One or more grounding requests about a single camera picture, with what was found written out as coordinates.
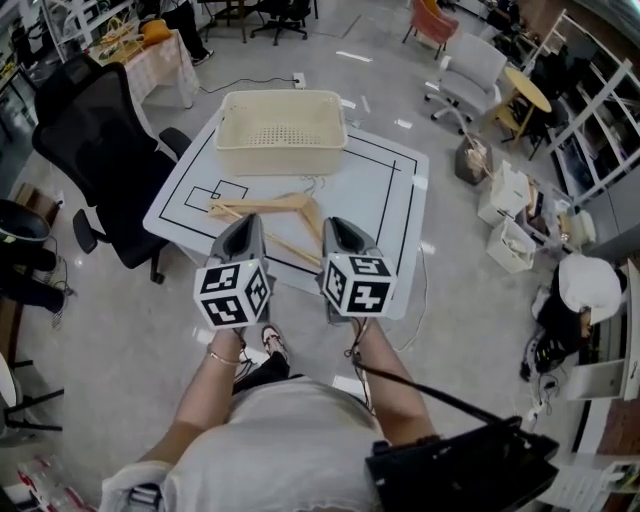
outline wooden side table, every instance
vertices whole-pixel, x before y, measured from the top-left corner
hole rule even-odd
[[[529,123],[529,119],[531,119],[534,109],[539,108],[548,114],[551,112],[551,104],[545,95],[542,94],[542,91],[538,89],[538,87],[536,87],[536,85],[529,80],[526,75],[514,68],[505,68],[504,72],[514,89],[513,92],[495,108],[490,120],[498,119],[507,128],[516,133],[516,136],[513,139],[513,147],[515,148],[518,145],[518,141],[524,133],[527,124]],[[519,95],[526,98],[531,103],[531,107],[529,108],[522,124],[516,121],[509,109],[511,102]]]

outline white shirt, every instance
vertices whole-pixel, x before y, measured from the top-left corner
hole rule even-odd
[[[570,254],[560,262],[558,279],[562,301],[576,313],[590,309],[592,325],[612,317],[620,307],[620,280],[604,260]]]
[[[280,512],[380,507],[365,464],[384,439],[353,397],[306,377],[233,397],[225,425],[198,437],[175,467],[126,466],[102,485],[100,512],[132,512],[128,490],[160,486],[166,512]]]

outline gray chair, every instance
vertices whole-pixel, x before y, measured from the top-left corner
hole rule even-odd
[[[463,34],[453,54],[440,63],[439,83],[432,86],[438,92],[424,97],[426,101],[435,100],[445,105],[431,119],[437,121],[448,113],[455,115],[462,135],[467,131],[464,118],[471,123],[502,101],[496,82],[506,63],[507,57],[489,43]]]

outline white box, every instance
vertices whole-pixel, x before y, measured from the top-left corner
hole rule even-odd
[[[514,219],[531,201],[529,180],[521,171],[512,171],[511,164],[503,160],[480,196],[478,217],[491,226],[497,226],[505,217]]]
[[[222,111],[214,144],[229,174],[307,176],[340,168],[347,129],[334,92],[231,92]]]
[[[514,251],[505,241],[515,240],[522,244],[524,251]],[[487,253],[510,274],[529,270],[533,267],[536,243],[514,221],[506,218],[491,233]]]

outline gray floor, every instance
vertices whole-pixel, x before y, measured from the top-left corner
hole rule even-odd
[[[548,265],[511,276],[485,253],[490,228],[476,216],[478,192],[453,175],[453,152],[460,143],[456,127],[451,120],[430,121],[436,105],[423,101],[424,82],[433,79],[437,69],[435,50],[413,37],[401,44],[409,20],[405,2],[319,0],[319,4],[321,18],[309,18],[313,33],[307,41],[285,34],[280,46],[273,47],[269,35],[261,34],[245,45],[238,30],[213,29],[208,46],[216,56],[197,68],[202,85],[211,90],[239,78],[289,78],[301,71],[310,88],[334,90],[356,104],[355,109],[346,109],[351,122],[429,156],[422,231],[428,304],[415,343],[401,357],[418,381],[499,415],[526,415],[530,389],[519,380],[518,368],[533,331],[530,304],[548,275]],[[467,13],[455,16],[461,31],[478,33],[482,28]],[[372,61],[342,57],[336,51]],[[156,131],[175,126],[195,136],[224,93],[243,88],[259,86],[239,84],[215,94],[201,93],[190,110],[179,108],[166,91],[158,91],[144,109]],[[403,128],[398,119],[411,127]],[[496,163],[508,157],[516,167],[556,180],[548,158],[528,163],[520,153],[508,155],[499,144],[503,136],[499,130],[491,128],[488,133]],[[164,433],[203,355],[204,347],[195,340],[204,322],[191,299],[194,266],[177,248],[168,247],[162,257],[167,279],[158,288],[148,279],[148,265],[127,270],[109,246],[101,244],[91,255],[83,254],[71,227],[74,213],[84,207],[80,193],[37,155],[27,162],[25,176],[49,194],[64,193],[65,207],[53,232],[69,262],[69,283],[78,295],[69,301],[58,330],[51,328],[46,311],[26,308],[19,351],[36,360],[39,376],[49,387],[65,387],[64,400],[46,412],[64,424],[55,441],[74,485],[85,497],[97,500],[101,479],[138,458]],[[414,335],[424,308],[425,278],[418,248],[416,258],[407,316],[384,323],[397,348]],[[326,324],[318,298],[278,285],[273,310],[273,319],[291,347],[294,371],[326,382],[336,373],[352,375],[342,357],[348,329]],[[248,340],[257,346],[255,331],[248,333]],[[445,436],[477,425],[449,407],[432,400],[428,404]],[[535,431],[551,435],[568,449],[581,406],[562,398],[554,404],[553,414],[542,414]]]

